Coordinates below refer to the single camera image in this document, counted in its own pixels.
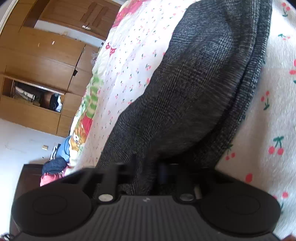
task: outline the cabinet handle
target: cabinet handle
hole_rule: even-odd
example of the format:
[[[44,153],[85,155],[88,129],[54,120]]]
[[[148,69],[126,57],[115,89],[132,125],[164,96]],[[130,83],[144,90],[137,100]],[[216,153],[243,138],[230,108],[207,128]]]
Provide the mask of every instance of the cabinet handle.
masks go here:
[[[86,29],[86,30],[91,30],[91,28],[88,27],[88,26],[83,25],[82,27],[83,27],[84,29]]]

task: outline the white floor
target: white floor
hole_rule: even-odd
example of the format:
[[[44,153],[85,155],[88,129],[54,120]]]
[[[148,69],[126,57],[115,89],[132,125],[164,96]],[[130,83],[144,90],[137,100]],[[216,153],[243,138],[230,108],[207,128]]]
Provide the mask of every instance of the white floor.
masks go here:
[[[9,231],[10,210],[23,164],[43,164],[64,138],[0,119],[0,234]]]

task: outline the fabric item on shelf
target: fabric item on shelf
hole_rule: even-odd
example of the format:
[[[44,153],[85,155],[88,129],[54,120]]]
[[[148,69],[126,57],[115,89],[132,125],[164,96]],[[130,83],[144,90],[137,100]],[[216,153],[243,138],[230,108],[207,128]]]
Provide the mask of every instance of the fabric item on shelf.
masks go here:
[[[61,112],[62,103],[61,103],[61,95],[54,93],[52,94],[49,101],[49,109],[57,112]]]
[[[51,183],[53,181],[61,179],[63,176],[61,173],[56,173],[56,174],[49,174],[49,173],[44,173],[43,176],[41,177],[40,180],[40,186],[46,185],[48,183]]]
[[[142,195],[160,158],[214,168],[253,97],[271,10],[271,0],[190,5],[144,94],[119,116],[96,168],[135,155],[136,178],[122,190]]]
[[[57,103],[58,103],[58,106],[56,108],[56,111],[61,112],[61,110],[62,110],[61,95],[59,95],[59,97],[57,98]]]
[[[70,151],[69,151],[69,140],[70,140],[70,136],[68,136],[59,146],[58,150],[57,150],[57,154],[56,154],[56,158],[60,158],[62,157],[66,162],[69,162],[69,158],[70,158]]]
[[[48,174],[59,173],[63,171],[66,168],[66,166],[67,166],[67,162],[65,161],[64,158],[59,157],[59,158],[52,159],[51,161],[44,163],[42,167],[42,175],[44,175],[45,173],[48,173]]]

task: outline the pink clothing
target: pink clothing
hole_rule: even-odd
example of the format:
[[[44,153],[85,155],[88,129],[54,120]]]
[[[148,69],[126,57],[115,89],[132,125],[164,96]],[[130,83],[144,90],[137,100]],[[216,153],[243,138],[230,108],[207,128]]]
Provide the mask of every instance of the pink clothing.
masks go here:
[[[57,173],[57,174],[48,174],[45,173],[40,180],[40,186],[49,184],[53,181],[59,180],[60,178],[62,178],[62,173]]]

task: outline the blue clothing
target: blue clothing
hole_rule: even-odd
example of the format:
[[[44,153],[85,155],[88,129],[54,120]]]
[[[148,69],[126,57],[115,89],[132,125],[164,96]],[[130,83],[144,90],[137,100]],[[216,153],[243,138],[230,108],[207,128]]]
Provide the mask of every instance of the blue clothing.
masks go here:
[[[59,146],[56,154],[56,158],[64,158],[64,160],[68,163],[70,159],[70,151],[69,151],[69,140],[71,136],[68,136],[65,141]]]

